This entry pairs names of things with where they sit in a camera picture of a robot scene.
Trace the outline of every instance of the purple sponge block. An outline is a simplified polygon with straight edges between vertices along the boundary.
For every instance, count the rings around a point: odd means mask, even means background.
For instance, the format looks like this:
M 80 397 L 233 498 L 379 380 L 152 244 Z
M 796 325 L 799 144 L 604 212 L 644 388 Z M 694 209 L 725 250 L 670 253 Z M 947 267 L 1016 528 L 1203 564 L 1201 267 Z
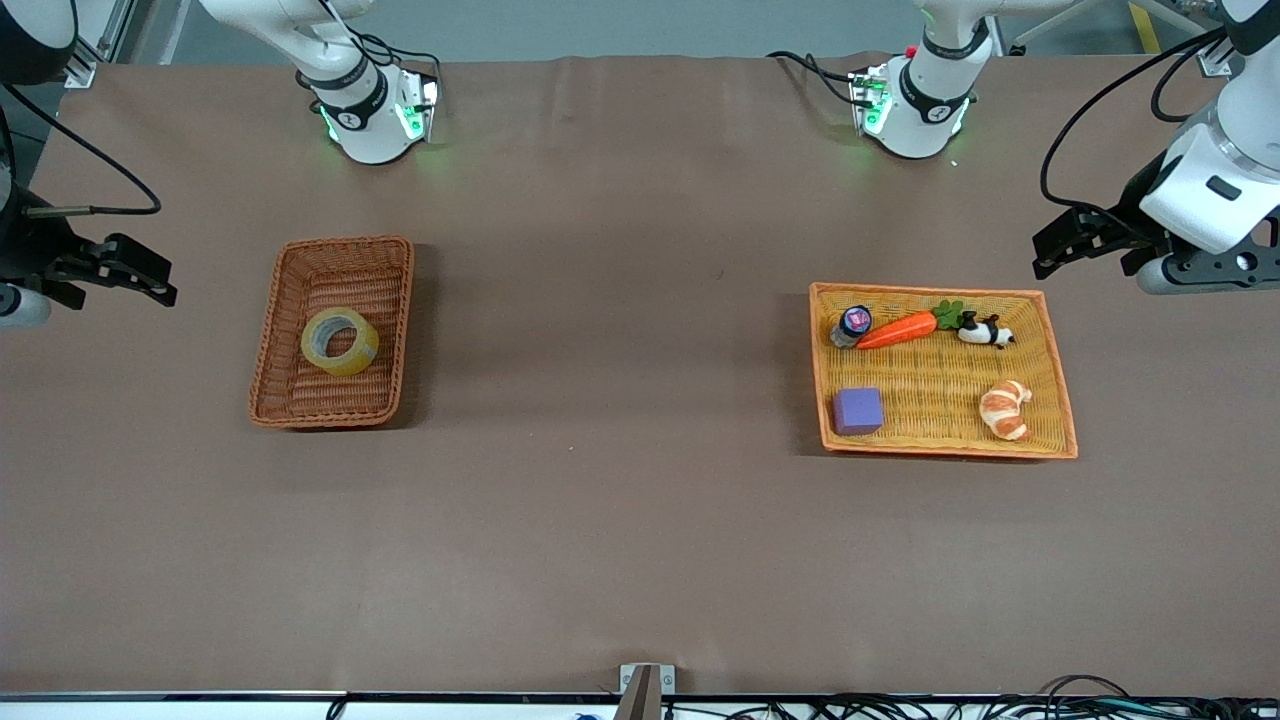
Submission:
M 845 388 L 836 393 L 835 405 L 838 436 L 869 436 L 884 424 L 879 388 Z

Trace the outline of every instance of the gray floor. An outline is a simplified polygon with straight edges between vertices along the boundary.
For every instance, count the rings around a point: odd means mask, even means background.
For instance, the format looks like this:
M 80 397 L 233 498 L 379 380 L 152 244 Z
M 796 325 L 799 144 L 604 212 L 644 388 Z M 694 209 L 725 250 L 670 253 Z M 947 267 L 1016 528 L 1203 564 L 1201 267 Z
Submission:
M 1007 40 L 1046 15 L 1004 18 Z M 134 61 L 283 64 L 257 38 L 214 20 L 198 0 L 150 0 L 137 18 Z M 920 38 L 919 12 L 908 0 L 381 0 L 351 23 L 360 31 L 449 61 L 548 60 L 566 55 L 763 56 L 773 50 L 820 58 L 860 50 L 900 51 Z M 1158 20 L 1161 44 L 1185 36 Z M 1140 53 L 1128 5 L 1120 0 L 1038 38 L 1030 55 Z M 56 85 L 28 88 L 54 111 Z M 14 129 L 45 137 L 49 128 L 0 97 Z M 29 179 L 40 143 L 15 138 L 19 176 Z

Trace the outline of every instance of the table surface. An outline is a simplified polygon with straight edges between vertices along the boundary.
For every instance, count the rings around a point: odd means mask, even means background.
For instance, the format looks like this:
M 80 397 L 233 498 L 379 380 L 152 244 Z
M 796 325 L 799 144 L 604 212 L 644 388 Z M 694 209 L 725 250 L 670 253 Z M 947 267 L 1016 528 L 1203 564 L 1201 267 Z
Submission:
M 165 209 L 74 225 L 180 293 L 0 338 L 0 683 L 594 691 L 653 660 L 698 692 L 1276 693 L 1276 296 L 1030 274 L 1044 147 L 1134 63 L 995 60 L 928 161 L 771 60 L 449 65 L 439 142 L 376 168 L 292 69 L 100 68 L 63 118 Z M 1061 192 L 1111 202 L 1164 147 L 1153 79 Z M 136 201 L 63 138 L 35 186 Z M 417 243 L 401 414 L 252 427 L 276 252 L 381 233 Z M 823 452 L 814 281 L 1042 287 L 1080 459 Z

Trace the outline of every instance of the tape roll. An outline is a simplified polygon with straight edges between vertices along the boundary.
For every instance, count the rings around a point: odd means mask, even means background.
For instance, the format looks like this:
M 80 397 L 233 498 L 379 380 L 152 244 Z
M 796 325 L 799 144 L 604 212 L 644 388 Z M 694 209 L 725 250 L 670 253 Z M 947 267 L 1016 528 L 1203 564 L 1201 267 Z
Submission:
M 329 357 L 329 341 L 347 328 L 356 329 L 356 342 L 342 355 Z M 323 310 L 302 329 L 302 356 L 330 375 L 355 375 L 378 356 L 378 331 L 351 307 Z

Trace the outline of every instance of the wicker basket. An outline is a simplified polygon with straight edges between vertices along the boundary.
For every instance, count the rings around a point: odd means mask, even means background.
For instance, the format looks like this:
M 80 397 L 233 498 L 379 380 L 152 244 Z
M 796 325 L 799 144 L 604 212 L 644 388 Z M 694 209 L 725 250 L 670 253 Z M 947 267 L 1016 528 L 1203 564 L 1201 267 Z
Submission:
M 840 350 L 829 333 L 840 314 L 865 305 L 876 325 L 928 310 L 943 300 L 961 300 L 1018 338 L 1005 350 L 961 342 L 955 332 L 878 350 Z M 822 445 L 832 451 L 964 455 L 986 457 L 1071 459 L 1078 455 L 1071 404 L 1066 395 L 1044 293 L 1005 290 L 943 290 L 869 284 L 814 283 L 809 288 L 810 342 Z M 1029 439 L 993 436 L 978 415 L 978 401 L 1000 380 L 1032 389 L 1023 418 Z M 869 436 L 837 436 L 832 401 L 849 387 L 881 391 L 884 425 Z
M 378 425 L 396 414 L 404 375 L 404 336 L 413 290 L 413 246 L 402 237 L 307 240 L 284 246 L 271 273 L 248 416 L 264 428 Z M 378 329 L 378 357 L 339 378 L 300 350 L 316 313 L 344 306 Z M 342 352 L 339 333 L 330 352 Z

